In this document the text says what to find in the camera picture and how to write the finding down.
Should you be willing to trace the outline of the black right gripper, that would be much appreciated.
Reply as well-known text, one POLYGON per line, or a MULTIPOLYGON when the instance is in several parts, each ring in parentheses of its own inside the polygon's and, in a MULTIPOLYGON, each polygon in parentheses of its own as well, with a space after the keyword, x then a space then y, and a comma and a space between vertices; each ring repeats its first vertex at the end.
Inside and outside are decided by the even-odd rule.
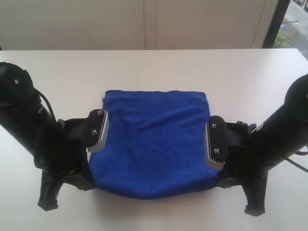
POLYGON ((220 179, 216 186, 231 188, 242 185, 247 198, 246 208, 265 208, 268 173, 261 157, 264 145, 252 137, 257 125, 242 121, 226 124, 229 157, 225 164, 225 178, 220 179))

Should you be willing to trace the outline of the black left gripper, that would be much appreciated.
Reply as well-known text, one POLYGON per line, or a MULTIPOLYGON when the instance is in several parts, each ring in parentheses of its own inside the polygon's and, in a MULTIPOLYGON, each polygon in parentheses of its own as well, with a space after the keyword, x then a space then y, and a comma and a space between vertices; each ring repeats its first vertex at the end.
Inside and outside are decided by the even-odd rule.
POLYGON ((34 165, 42 169, 38 206, 44 211, 58 208, 57 196, 65 183, 79 190, 94 189, 94 178, 87 174, 88 157, 81 142, 85 118, 53 121, 33 120, 36 136, 33 145, 34 165))

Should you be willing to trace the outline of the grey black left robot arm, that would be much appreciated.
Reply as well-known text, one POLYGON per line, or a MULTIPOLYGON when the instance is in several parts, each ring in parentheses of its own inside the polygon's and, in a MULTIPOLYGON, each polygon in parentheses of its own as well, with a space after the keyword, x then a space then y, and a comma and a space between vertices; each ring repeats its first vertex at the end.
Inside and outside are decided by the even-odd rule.
POLYGON ((29 73, 17 65, 0 64, 0 124, 33 156, 41 169, 38 206, 45 211, 58 208, 63 184, 80 190, 94 189, 86 144, 83 138, 91 117, 56 120, 46 97, 38 91, 29 73))

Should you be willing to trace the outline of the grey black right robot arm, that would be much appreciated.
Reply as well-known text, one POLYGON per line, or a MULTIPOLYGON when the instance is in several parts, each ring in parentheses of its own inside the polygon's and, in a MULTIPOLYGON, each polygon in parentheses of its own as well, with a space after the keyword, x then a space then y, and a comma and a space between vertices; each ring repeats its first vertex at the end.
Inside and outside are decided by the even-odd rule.
POLYGON ((308 76, 289 87, 283 105, 260 126, 237 122, 226 129, 229 154, 218 186, 242 186, 245 213, 257 217, 265 212, 268 172, 293 154, 307 155, 301 148, 308 145, 308 76))

